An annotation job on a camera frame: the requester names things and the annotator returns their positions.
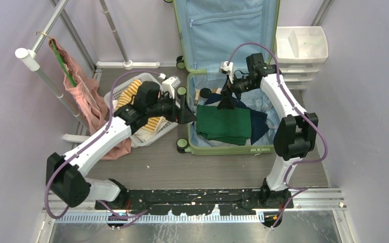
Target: hanging pink garment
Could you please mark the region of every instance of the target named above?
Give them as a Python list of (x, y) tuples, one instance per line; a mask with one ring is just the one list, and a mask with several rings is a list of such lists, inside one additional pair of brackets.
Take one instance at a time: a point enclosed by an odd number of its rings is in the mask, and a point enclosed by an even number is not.
[[(54, 38), (51, 38), (49, 46), (53, 53), (52, 42), (55, 43), (57, 51), (65, 63), (65, 67), (76, 83), (76, 87), (74, 87), (65, 74), (63, 80), (65, 89), (72, 94), (80, 111), (89, 123), (90, 134), (94, 134), (105, 125), (105, 116), (108, 112), (108, 107), (106, 107), (103, 98), (98, 95), (99, 84), (95, 79), (87, 77), (75, 59), (73, 59)], [(131, 140), (128, 138), (110, 150), (102, 159), (117, 159), (130, 153), (130, 151)]]

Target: yellow striped cloth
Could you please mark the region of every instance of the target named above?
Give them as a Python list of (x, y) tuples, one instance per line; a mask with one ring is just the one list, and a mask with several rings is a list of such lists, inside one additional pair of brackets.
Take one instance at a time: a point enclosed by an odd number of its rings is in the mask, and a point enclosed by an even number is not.
[[(142, 82), (140, 80), (133, 80), (133, 82), (129, 85), (129, 87), (124, 90), (119, 97), (117, 108), (120, 108), (126, 104), (128, 104), (132, 100), (132, 95), (136, 95), (136, 92), (138, 92), (139, 86), (141, 86)], [(142, 128), (155, 133), (159, 124), (163, 122), (164, 117), (152, 117), (148, 119), (147, 125), (143, 126)]]

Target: gray floor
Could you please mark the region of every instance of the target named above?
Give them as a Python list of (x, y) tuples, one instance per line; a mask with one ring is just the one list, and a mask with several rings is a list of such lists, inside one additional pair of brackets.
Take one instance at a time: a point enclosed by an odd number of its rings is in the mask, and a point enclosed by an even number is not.
[[(186, 70), (163, 67), (154, 71), (176, 75), (181, 79), (181, 85), (186, 85)], [(104, 69), (99, 94), (103, 96), (109, 92), (112, 83), (123, 72), (123, 69)], [(300, 93), (294, 92), (294, 95), (301, 102)], [(185, 125), (178, 126), (148, 147), (133, 148), (130, 154), (117, 160), (100, 161), (88, 177), (113, 178), (130, 189), (260, 187), (271, 171), (276, 156), (273, 153), (258, 156), (179, 154), (175, 142), (181, 137), (187, 138)], [(317, 150), (314, 150), (307, 159), (318, 157)], [(290, 183), (294, 186), (328, 186), (321, 164), (298, 166)]]

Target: green cloth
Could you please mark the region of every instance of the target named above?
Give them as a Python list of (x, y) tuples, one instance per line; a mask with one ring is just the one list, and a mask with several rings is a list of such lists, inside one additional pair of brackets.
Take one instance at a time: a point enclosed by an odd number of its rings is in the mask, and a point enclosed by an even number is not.
[(206, 140), (245, 145), (251, 137), (249, 109), (217, 109), (216, 106), (198, 105), (196, 132)]

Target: open suitcase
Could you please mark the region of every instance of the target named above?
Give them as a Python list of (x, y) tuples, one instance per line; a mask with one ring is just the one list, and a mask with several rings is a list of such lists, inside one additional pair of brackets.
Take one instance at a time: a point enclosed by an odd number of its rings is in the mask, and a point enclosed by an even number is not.
[[(187, 99), (190, 109), (194, 104), (196, 89), (223, 87), (226, 75), (218, 69), (227, 61), (233, 50), (245, 42), (261, 43), (271, 50), (275, 44), (279, 0), (174, 0), (183, 57), (177, 67), (190, 72), (187, 80)], [(234, 70), (247, 72), (246, 57), (262, 53), (265, 60), (270, 55), (257, 46), (244, 46), (235, 54)], [(269, 131), (253, 145), (212, 147), (188, 125), (188, 143), (177, 142), (179, 149), (196, 155), (257, 154), (273, 152), (273, 140), (280, 123), (271, 101), (260, 89), (243, 93), (241, 101), (251, 109), (267, 113)], [(198, 105), (205, 101), (199, 99)]]

